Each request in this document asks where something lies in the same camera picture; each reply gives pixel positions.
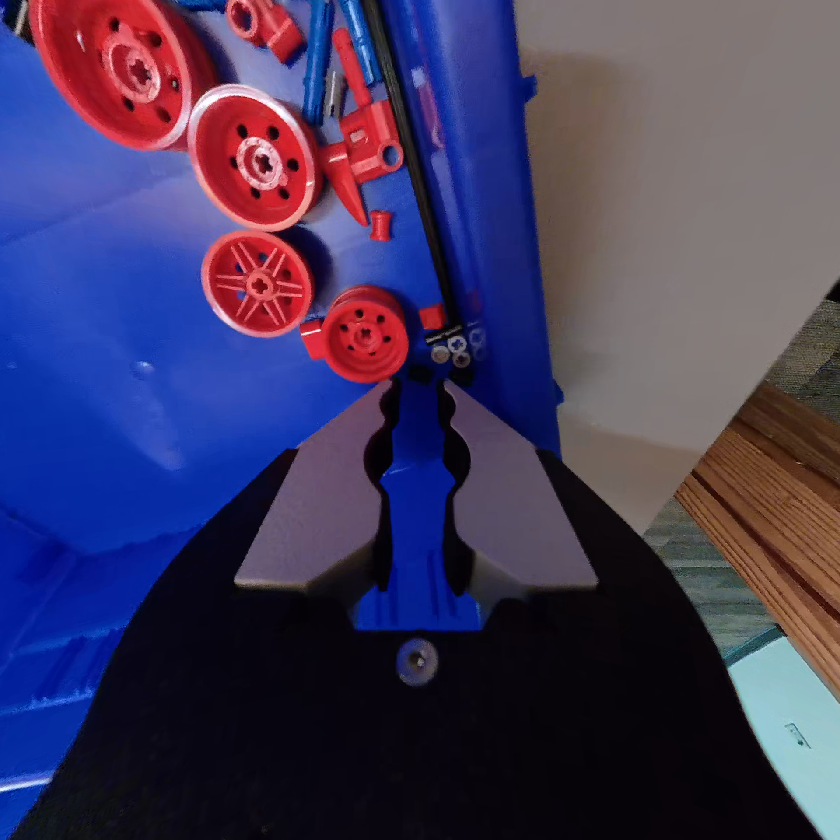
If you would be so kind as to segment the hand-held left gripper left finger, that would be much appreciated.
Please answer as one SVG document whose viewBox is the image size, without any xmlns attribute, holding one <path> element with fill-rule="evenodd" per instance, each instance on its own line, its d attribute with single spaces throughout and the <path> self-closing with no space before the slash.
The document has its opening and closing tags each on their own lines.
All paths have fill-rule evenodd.
<svg viewBox="0 0 840 840">
<path fill-rule="evenodd" d="M 304 440 L 234 581 L 241 589 L 355 605 L 393 567 L 393 463 L 402 384 L 387 380 Z"/>
</svg>

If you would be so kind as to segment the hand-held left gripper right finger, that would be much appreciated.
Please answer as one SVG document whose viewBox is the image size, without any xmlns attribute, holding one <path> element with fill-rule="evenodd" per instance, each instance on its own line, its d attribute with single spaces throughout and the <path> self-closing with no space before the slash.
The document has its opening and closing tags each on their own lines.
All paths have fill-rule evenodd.
<svg viewBox="0 0 840 840">
<path fill-rule="evenodd" d="M 442 553 L 449 588 L 483 608 L 591 592 L 598 577 L 538 450 L 456 383 L 437 389 L 452 476 Z"/>
</svg>

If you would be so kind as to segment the blue plastic bin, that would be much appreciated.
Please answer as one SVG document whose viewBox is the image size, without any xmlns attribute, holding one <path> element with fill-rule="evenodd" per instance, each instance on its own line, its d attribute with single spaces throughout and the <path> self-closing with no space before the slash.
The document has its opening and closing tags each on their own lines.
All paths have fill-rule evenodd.
<svg viewBox="0 0 840 840">
<path fill-rule="evenodd" d="M 513 2 L 382 2 L 473 392 L 560 451 Z M 284 448 L 363 392 L 297 331 L 250 338 L 201 289 L 239 224 L 187 154 L 85 124 L 2 21 L 2 838 L 76 737 L 155 578 Z"/>
</svg>

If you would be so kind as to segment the small red wheel rim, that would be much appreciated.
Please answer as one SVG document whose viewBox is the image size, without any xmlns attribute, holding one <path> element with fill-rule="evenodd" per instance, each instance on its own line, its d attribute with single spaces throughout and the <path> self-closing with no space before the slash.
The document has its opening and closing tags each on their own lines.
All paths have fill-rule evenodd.
<svg viewBox="0 0 840 840">
<path fill-rule="evenodd" d="M 343 291 L 324 318 L 303 322 L 299 333 L 314 361 L 324 361 L 344 380 L 359 384 L 393 378 L 411 346 L 399 301 L 373 285 Z"/>
</svg>

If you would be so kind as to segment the red spoked wheel rim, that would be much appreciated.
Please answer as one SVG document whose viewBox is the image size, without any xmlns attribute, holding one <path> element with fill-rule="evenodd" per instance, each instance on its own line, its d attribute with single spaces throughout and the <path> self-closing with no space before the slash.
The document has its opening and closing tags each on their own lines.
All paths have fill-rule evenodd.
<svg viewBox="0 0 840 840">
<path fill-rule="evenodd" d="M 258 339 L 296 330 L 316 290 L 312 269 L 296 248 L 254 229 L 217 239 L 204 256 L 201 279 L 216 315 L 231 329 Z"/>
</svg>

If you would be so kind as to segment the pale teal board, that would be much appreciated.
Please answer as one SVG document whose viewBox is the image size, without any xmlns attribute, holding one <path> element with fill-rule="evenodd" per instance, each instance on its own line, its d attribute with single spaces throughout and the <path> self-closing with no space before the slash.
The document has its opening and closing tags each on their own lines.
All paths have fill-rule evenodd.
<svg viewBox="0 0 840 840">
<path fill-rule="evenodd" d="M 838 839 L 838 699 L 778 627 L 724 662 L 774 771 L 821 837 Z"/>
</svg>

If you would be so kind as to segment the long black axle rod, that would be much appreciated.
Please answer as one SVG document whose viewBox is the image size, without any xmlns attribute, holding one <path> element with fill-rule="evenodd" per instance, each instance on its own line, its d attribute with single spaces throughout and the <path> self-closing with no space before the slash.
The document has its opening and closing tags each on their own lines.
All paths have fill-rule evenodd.
<svg viewBox="0 0 840 840">
<path fill-rule="evenodd" d="M 464 332 L 463 320 L 455 296 L 452 277 L 449 270 L 445 242 L 435 213 L 428 180 L 420 155 L 417 131 L 414 129 L 412 115 L 408 108 L 406 89 L 400 77 L 392 37 L 385 22 L 382 6 L 377 1 L 361 2 L 364 17 L 368 25 L 374 52 L 379 62 L 383 81 L 392 105 L 395 124 L 402 142 L 405 165 L 407 167 L 417 209 L 423 223 L 427 247 L 434 266 L 437 285 L 444 306 L 446 321 L 443 328 L 434 329 L 434 333 L 446 333 L 447 336 Z"/>
</svg>

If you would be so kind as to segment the large red wheel rim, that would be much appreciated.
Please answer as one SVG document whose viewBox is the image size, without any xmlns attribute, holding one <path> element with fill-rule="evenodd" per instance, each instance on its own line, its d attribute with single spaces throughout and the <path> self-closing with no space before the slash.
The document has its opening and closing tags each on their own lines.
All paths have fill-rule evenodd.
<svg viewBox="0 0 840 840">
<path fill-rule="evenodd" d="M 228 83 L 204 93 L 187 127 L 201 187 L 230 219 L 268 233 L 299 224 L 324 186 L 314 132 L 294 105 Z"/>
<path fill-rule="evenodd" d="M 62 97 L 93 129 L 137 151 L 185 151 L 214 63 L 182 13 L 158 1 L 36 1 L 35 47 Z"/>
</svg>

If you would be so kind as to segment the red steering hub piece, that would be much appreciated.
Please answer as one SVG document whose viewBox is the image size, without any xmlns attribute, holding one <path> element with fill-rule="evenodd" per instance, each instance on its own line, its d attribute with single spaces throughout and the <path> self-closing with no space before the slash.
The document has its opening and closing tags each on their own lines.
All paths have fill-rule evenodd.
<svg viewBox="0 0 840 840">
<path fill-rule="evenodd" d="M 405 160 L 391 102 L 383 99 L 357 108 L 339 127 L 342 140 L 320 150 L 322 171 L 352 218 L 367 227 L 361 185 L 397 172 Z"/>
</svg>

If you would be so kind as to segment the long blue axle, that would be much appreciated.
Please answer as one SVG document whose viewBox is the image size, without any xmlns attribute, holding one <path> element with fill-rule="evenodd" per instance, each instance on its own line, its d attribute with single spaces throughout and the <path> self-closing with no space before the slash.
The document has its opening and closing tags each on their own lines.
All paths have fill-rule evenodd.
<svg viewBox="0 0 840 840">
<path fill-rule="evenodd" d="M 382 71 L 361 1 L 339 1 L 339 5 L 350 31 L 353 48 L 360 62 L 365 85 L 369 88 L 382 81 Z"/>
<path fill-rule="evenodd" d="M 307 64 L 303 76 L 301 112 L 312 127 L 323 120 L 323 98 L 331 54 L 335 6 L 333 1 L 310 1 Z"/>
</svg>

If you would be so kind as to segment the red round connector piece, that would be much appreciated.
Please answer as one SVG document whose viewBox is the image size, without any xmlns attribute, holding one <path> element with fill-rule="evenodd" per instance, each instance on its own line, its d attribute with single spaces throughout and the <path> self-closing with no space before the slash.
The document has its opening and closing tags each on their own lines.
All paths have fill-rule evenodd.
<svg viewBox="0 0 840 840">
<path fill-rule="evenodd" d="M 225 16 L 234 34 L 267 49 L 284 66 L 305 49 L 305 38 L 288 11 L 272 1 L 227 1 Z"/>
</svg>

